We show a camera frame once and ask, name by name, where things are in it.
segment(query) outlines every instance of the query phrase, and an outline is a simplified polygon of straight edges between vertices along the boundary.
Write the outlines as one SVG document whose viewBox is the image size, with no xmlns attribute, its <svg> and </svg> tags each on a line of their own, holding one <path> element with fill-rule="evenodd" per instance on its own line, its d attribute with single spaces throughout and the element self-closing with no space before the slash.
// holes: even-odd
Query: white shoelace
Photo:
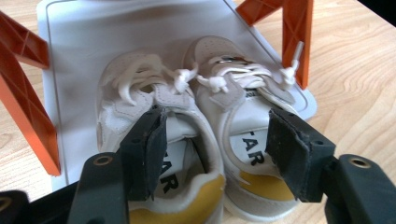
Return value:
<svg viewBox="0 0 396 224">
<path fill-rule="evenodd" d="M 303 46 L 304 43 L 300 41 L 294 52 L 291 67 L 279 70 L 282 77 L 279 87 L 284 91 L 290 89 L 295 84 L 295 74 L 299 66 L 299 58 Z M 226 74 L 230 75 L 232 79 L 244 89 L 265 87 L 266 83 L 263 77 L 272 77 L 271 72 L 263 65 L 240 57 L 223 55 L 210 59 L 208 63 L 215 64 L 212 68 L 212 72 L 216 75 L 209 78 L 197 76 L 197 80 L 202 85 L 210 88 L 213 92 L 228 92 L 227 83 L 224 79 L 224 75 Z"/>
<path fill-rule="evenodd" d="M 118 89 L 122 100 L 136 105 L 136 101 L 131 97 L 130 89 L 140 90 L 152 84 L 167 84 L 164 75 L 173 79 L 173 94 L 188 91 L 192 95 L 188 82 L 196 76 L 197 71 L 196 63 L 192 70 L 172 71 L 163 65 L 158 55 L 150 54 L 131 63 L 119 77 L 113 80 L 112 86 Z"/>
</svg>

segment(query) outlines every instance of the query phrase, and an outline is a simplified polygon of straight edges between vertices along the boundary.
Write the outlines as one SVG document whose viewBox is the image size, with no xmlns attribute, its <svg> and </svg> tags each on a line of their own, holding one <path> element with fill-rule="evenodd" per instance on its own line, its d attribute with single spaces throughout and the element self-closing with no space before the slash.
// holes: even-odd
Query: sneaker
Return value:
<svg viewBox="0 0 396 224">
<path fill-rule="evenodd" d="M 172 71 L 155 54 L 114 59 L 98 88 L 101 152 L 116 151 L 139 118 L 165 107 L 167 149 L 154 199 L 129 202 L 133 223 L 220 223 L 225 178 L 219 147 L 187 82 L 194 71 Z"/>
<path fill-rule="evenodd" d="M 268 112 L 280 107 L 297 114 L 293 97 L 265 66 L 248 59 L 230 40 L 205 36 L 189 48 L 184 64 L 199 66 L 191 83 L 209 121 L 224 162 L 225 206 L 248 221 L 273 221 L 298 203 L 265 153 Z"/>
</svg>

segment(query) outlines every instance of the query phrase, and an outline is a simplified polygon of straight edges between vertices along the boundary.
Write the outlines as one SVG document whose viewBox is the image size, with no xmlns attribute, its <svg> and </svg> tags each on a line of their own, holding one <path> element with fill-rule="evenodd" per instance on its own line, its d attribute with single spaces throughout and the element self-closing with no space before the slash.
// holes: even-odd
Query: white tray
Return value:
<svg viewBox="0 0 396 224">
<path fill-rule="evenodd" d="M 118 55 L 150 50 L 177 69 L 193 40 L 219 35 L 277 76 L 279 56 L 234 7 L 228 0 L 46 0 L 38 5 L 39 34 L 50 53 L 50 69 L 43 72 L 45 107 L 58 132 L 62 169 L 61 176 L 52 178 L 54 189 L 78 181 L 85 160 L 98 153 L 96 88 Z M 291 93 L 303 119 L 316 113 L 309 91 L 296 86 Z"/>
</svg>

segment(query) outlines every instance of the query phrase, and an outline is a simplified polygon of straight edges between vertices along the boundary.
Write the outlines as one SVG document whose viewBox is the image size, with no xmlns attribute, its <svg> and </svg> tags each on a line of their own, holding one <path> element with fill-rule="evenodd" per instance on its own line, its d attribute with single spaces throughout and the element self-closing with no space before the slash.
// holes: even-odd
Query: orange clamp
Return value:
<svg viewBox="0 0 396 224">
<path fill-rule="evenodd" d="M 47 43 L 0 11 L 0 99 L 50 175 L 60 175 L 56 131 L 20 62 L 49 67 Z"/>
<path fill-rule="evenodd" d="M 236 9 L 247 25 L 252 26 L 283 7 L 282 63 L 285 67 L 291 66 L 298 42 L 304 42 L 296 73 L 302 89 L 308 86 L 313 5 L 313 0 L 246 0 Z"/>
</svg>

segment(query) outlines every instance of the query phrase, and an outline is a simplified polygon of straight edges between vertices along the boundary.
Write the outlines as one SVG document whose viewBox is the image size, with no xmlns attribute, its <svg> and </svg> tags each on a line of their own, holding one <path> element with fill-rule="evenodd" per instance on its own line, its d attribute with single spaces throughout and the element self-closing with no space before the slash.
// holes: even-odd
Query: wooden table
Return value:
<svg viewBox="0 0 396 224">
<path fill-rule="evenodd" d="M 38 2 L 1 0 L 0 8 L 37 33 Z M 256 27 L 280 52 L 281 12 Z M 22 67 L 43 99 L 41 71 Z M 316 0 L 308 89 L 318 102 L 309 123 L 337 145 L 336 157 L 369 158 L 396 183 L 396 28 L 356 0 Z M 50 176 L 2 104 L 0 166 L 0 190 L 22 189 L 31 200 L 51 192 Z M 325 223 L 323 204 L 301 204 L 277 223 Z M 225 212 L 223 223 L 248 222 Z"/>
</svg>

